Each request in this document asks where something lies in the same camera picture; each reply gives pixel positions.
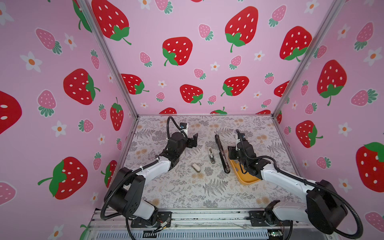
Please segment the long black stapler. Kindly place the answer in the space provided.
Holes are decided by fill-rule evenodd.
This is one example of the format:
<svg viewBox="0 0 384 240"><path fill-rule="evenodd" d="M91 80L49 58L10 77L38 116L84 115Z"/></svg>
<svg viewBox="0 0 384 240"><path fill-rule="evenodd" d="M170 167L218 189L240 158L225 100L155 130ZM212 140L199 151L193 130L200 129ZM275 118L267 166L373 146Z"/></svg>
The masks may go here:
<svg viewBox="0 0 384 240"><path fill-rule="evenodd" d="M215 135L215 141L217 143L218 149L219 149L219 156L223 165L224 172L226 174L229 174L231 172L228 161L225 156L224 148L222 146L221 140L219 135Z"/></svg>

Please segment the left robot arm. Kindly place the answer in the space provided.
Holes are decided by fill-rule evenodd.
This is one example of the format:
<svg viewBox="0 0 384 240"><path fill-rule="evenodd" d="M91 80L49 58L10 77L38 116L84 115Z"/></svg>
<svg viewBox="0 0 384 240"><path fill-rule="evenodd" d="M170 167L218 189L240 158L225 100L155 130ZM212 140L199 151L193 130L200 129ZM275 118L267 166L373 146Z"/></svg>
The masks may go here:
<svg viewBox="0 0 384 240"><path fill-rule="evenodd" d="M104 198L102 220L123 216L141 218L150 226L156 224L159 209L142 199L145 184L172 170L186 148L198 145L198 134L188 137L187 123L175 124L178 131L170 134L170 122L175 123L173 117L167 119L167 145L152 163L135 170L124 167L118 171Z"/></svg>

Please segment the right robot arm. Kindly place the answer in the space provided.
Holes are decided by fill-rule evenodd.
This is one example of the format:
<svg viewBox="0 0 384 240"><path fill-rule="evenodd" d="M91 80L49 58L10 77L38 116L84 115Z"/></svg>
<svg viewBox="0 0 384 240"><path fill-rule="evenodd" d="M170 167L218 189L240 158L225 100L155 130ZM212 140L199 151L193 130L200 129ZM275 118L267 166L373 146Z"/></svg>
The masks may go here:
<svg viewBox="0 0 384 240"><path fill-rule="evenodd" d="M310 181L283 171L270 156L257 156L253 146L246 140L245 134L237 131L237 143L229 146L230 160L237 160L240 169L259 180L271 182L302 200L301 204L272 201L264 210L264 220L274 226L279 222L289 221L309 223L320 232L356 240L363 235L362 220L355 209L341 197L333 185L325 180ZM344 218L351 213L357 224L353 234L337 229Z"/></svg>

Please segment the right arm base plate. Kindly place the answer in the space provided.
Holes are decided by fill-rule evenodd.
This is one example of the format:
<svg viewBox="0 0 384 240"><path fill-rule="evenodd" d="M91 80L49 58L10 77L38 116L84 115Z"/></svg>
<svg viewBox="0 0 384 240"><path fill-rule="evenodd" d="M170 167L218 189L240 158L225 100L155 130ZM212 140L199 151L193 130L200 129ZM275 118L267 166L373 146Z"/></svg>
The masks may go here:
<svg viewBox="0 0 384 240"><path fill-rule="evenodd" d="M265 211L249 211L246 219L252 227L289 227L291 224L291 221L281 221L272 212Z"/></svg>

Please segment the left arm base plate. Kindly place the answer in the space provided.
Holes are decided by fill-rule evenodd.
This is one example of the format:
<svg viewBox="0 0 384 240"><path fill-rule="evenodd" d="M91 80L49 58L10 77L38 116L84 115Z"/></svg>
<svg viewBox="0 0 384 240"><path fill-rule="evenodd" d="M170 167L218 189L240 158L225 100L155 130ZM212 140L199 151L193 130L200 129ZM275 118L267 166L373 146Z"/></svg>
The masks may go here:
<svg viewBox="0 0 384 240"><path fill-rule="evenodd" d="M163 228L170 227L172 221L172 212L160 211L155 217L151 217L149 220L136 217L132 220L130 227L132 228Z"/></svg>

